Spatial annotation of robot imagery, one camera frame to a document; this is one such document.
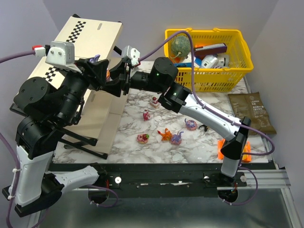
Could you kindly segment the purple bunny cupcake toy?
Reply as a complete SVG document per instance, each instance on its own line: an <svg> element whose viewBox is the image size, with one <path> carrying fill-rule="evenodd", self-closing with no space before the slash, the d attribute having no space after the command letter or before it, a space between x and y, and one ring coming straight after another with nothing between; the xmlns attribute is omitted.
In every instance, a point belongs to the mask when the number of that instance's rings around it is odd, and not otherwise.
<svg viewBox="0 0 304 228"><path fill-rule="evenodd" d="M93 58L90 59L91 63L97 63L99 61L100 55L97 54L95 55ZM110 81L110 72L109 69L107 69L107 73L106 73L106 82Z"/></svg>

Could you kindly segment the purple bunny pink donut toy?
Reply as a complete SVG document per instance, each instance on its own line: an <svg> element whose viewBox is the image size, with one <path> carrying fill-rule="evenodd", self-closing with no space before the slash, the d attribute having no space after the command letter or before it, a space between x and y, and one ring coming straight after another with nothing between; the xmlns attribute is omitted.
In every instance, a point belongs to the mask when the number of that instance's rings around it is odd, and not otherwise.
<svg viewBox="0 0 304 228"><path fill-rule="evenodd" d="M184 119L186 128L190 131L194 131L197 129L197 123L194 120L187 120L186 118Z"/></svg>

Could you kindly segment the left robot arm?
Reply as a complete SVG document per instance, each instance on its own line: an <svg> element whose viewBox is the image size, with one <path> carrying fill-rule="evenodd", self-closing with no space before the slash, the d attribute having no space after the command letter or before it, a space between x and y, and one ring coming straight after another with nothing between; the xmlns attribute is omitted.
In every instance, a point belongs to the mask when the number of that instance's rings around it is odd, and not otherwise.
<svg viewBox="0 0 304 228"><path fill-rule="evenodd" d="M14 98L25 118L17 127L16 143L19 167L16 187L5 187L3 194L15 201L15 211L24 217L54 205L71 190L97 182L106 183L107 172L92 163L67 174L46 173L48 161L57 143L67 134L67 126L81 117L87 89L100 89L106 84L107 59L91 63L79 59L76 71L63 71L59 88L36 76L25 81Z"/></svg>

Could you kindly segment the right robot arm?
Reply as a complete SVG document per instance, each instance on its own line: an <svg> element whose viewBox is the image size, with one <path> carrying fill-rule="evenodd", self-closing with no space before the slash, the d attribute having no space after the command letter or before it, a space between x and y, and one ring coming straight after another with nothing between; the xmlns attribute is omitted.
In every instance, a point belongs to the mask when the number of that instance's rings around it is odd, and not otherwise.
<svg viewBox="0 0 304 228"><path fill-rule="evenodd" d="M178 84L175 81L178 69L167 57L157 58L149 73L139 71L123 60L108 72L110 81L103 87L104 91L115 96L127 94L131 88L158 93L158 102L165 109L191 117L216 131L226 140L221 149L224 159L220 172L229 178L235 177L248 138L250 119L240 120L225 114Z"/></svg>

